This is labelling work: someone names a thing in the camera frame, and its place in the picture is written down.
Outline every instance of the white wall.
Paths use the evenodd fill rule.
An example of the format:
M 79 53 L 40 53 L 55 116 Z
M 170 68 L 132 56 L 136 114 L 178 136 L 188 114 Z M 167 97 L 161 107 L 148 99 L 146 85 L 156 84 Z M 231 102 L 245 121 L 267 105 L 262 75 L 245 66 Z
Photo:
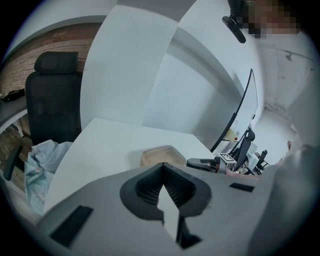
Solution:
M 102 22 L 117 0 L 44 0 L 13 38 L 5 57 L 25 40 L 59 27 Z
M 141 125 L 161 61 L 177 29 L 173 19 L 117 4 L 88 53 L 81 84 L 84 129 L 93 118 Z
M 232 77 L 238 77 L 243 88 L 247 86 L 250 69 L 253 69 L 258 108 L 254 127 L 265 105 L 264 70 L 257 40 L 244 31 L 246 43 L 241 44 L 222 22 L 230 15 L 227 0 L 197 0 L 182 18 L 179 27 L 198 39 L 219 60 Z
M 264 110 L 260 122 L 253 129 L 254 144 L 258 146 L 256 152 L 268 151 L 265 160 L 273 165 L 288 152 L 288 141 L 295 139 L 296 132 L 291 123 L 269 110 Z
M 193 51 L 172 40 L 142 125 L 193 134 L 211 149 L 241 101 L 230 86 Z

